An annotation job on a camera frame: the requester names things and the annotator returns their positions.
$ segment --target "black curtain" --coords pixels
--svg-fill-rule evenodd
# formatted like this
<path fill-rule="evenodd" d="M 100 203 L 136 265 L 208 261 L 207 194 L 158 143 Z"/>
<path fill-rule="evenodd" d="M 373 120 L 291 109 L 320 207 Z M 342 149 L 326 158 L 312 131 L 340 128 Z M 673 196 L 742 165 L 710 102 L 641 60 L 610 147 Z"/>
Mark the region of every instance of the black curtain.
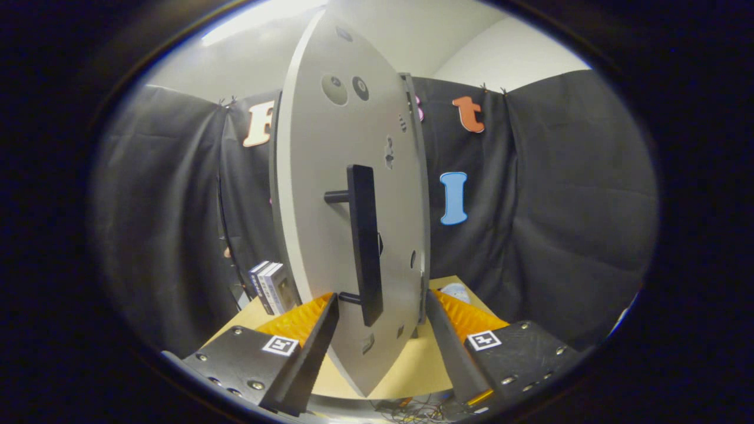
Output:
<path fill-rule="evenodd" d="M 506 101 L 518 157 L 507 253 L 524 313 L 574 347 L 597 343 L 641 287 L 656 240 L 646 134 L 593 71 L 537 81 Z"/>
<path fill-rule="evenodd" d="M 237 312 L 215 225 L 227 110 L 152 86 L 124 105 L 93 173 L 105 284 L 147 343 L 189 355 Z"/>

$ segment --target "book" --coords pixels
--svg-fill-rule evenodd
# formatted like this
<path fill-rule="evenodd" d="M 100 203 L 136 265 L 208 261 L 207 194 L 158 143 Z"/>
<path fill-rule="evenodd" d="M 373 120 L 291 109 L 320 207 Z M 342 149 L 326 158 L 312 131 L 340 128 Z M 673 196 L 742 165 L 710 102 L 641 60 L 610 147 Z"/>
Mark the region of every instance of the book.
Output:
<path fill-rule="evenodd" d="M 270 261 L 266 260 L 259 265 L 253 267 L 249 271 L 249 279 L 251 280 L 251 283 L 254 285 L 254 290 L 256 290 L 256 295 L 259 298 L 260 303 L 262 304 L 262 307 L 265 309 L 265 312 L 267 312 L 267 315 L 274 315 L 272 311 L 272 307 L 270 307 L 270 302 L 268 300 L 268 296 L 264 291 L 264 288 L 260 284 L 259 275 L 264 272 L 264 270 L 270 265 Z"/>
<path fill-rule="evenodd" d="M 297 290 L 291 283 L 290 278 L 282 263 L 277 264 L 269 272 L 265 273 L 265 282 L 274 301 L 274 308 L 284 314 L 298 304 Z"/>
<path fill-rule="evenodd" d="M 262 279 L 260 284 L 262 284 L 263 288 L 265 288 L 269 294 L 270 307 L 276 315 L 282 315 L 284 311 L 283 306 L 280 304 L 280 300 L 277 298 L 272 277 L 274 273 L 282 267 L 282 263 L 273 263 L 259 276 Z"/>

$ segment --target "black metal bracket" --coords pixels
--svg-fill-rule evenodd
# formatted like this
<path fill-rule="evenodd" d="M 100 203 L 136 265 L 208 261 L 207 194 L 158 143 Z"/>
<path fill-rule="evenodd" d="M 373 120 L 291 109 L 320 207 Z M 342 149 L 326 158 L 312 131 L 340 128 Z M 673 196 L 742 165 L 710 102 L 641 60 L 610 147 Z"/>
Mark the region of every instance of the black metal bracket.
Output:
<path fill-rule="evenodd" d="M 374 170 L 363 165 L 346 169 L 348 190 L 326 192 L 328 204 L 348 202 L 351 212 L 351 237 L 359 294 L 340 293 L 344 302 L 361 306 L 364 325 L 371 327 L 382 315 L 382 276 L 379 267 L 380 237 L 377 232 Z"/>
<path fill-rule="evenodd" d="M 303 347 L 298 340 L 235 326 L 182 361 L 169 352 L 163 356 L 235 401 L 298 416 L 306 411 L 338 318 L 338 300 L 332 296 Z"/>
<path fill-rule="evenodd" d="M 431 290 L 427 290 L 425 294 L 427 317 L 432 323 L 432 331 L 440 348 L 445 370 L 453 384 L 453 394 L 458 401 L 465 404 L 490 390 L 492 386 L 479 365 L 469 356 L 463 343 L 458 340 L 443 305 Z"/>

